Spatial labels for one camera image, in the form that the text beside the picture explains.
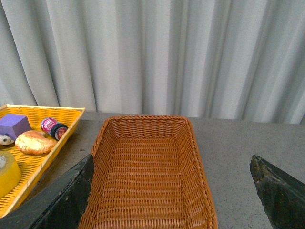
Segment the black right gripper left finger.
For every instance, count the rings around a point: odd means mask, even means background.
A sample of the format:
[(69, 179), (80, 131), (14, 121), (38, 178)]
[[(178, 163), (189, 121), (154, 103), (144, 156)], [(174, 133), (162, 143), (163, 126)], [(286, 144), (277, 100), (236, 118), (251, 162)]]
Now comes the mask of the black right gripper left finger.
[(87, 155), (0, 220), (2, 229), (76, 229), (88, 205), (94, 162)]

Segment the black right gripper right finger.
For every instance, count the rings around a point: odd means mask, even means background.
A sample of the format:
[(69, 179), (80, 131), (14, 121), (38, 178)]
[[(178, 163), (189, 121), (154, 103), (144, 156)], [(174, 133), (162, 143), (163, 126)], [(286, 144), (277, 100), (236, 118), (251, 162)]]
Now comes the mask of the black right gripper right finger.
[(253, 155), (250, 172), (264, 211), (274, 229), (305, 227), (305, 184)]

